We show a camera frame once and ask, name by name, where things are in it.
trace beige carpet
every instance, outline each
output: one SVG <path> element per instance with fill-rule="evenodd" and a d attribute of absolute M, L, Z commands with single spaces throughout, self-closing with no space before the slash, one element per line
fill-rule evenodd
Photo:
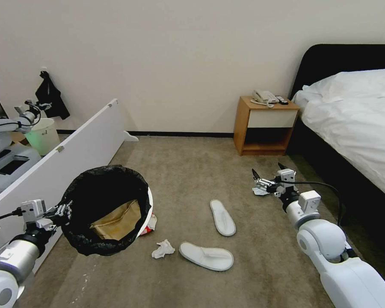
<path fill-rule="evenodd" d="M 149 183 L 157 230 L 111 257 L 79 255 L 62 237 L 19 307 L 333 307 L 280 201 L 252 193 L 251 168 L 272 178 L 278 161 L 297 170 L 289 157 L 240 157 L 232 139 L 124 143 L 111 163 L 137 170 Z M 297 179 L 303 180 L 301 173 Z M 216 231 L 209 207 L 214 198 L 235 221 L 232 237 Z M 325 206 L 320 212 L 334 222 Z M 176 252 L 152 259 L 164 239 Z M 230 250 L 233 267 L 213 272 L 187 261 L 178 253 L 185 240 Z"/>

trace telephone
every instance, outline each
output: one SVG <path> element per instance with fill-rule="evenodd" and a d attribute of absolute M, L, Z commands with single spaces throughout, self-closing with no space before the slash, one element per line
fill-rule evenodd
<path fill-rule="evenodd" d="M 260 91 L 254 90 L 252 92 L 252 98 L 257 101 L 255 103 L 263 103 L 263 104 L 276 104 L 279 100 L 272 94 L 270 91 Z"/>

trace wooden nightstand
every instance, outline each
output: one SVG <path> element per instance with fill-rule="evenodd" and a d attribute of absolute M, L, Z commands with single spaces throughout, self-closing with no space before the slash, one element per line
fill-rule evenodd
<path fill-rule="evenodd" d="M 240 155 L 285 155 L 299 107 L 274 108 L 251 103 L 251 96 L 241 96 L 235 118 L 234 144 Z"/>

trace white trash can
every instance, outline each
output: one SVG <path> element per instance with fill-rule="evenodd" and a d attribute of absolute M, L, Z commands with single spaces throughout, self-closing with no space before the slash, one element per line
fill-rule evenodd
<path fill-rule="evenodd" d="M 46 155 L 60 143 L 54 120 L 51 118 L 41 118 L 25 136 L 30 145 L 35 148 L 41 156 Z"/>

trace trash can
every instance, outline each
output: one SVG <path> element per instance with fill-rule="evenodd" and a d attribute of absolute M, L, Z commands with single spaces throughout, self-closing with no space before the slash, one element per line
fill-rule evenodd
<path fill-rule="evenodd" d="M 46 155 L 60 143 L 54 120 L 51 118 L 41 118 L 25 136 L 30 145 L 36 149 L 41 156 Z"/>
<path fill-rule="evenodd" d="M 81 254 L 113 255 L 131 245 L 153 210 L 151 190 L 135 170 L 121 165 L 87 170 L 58 204 L 69 206 L 64 236 Z"/>

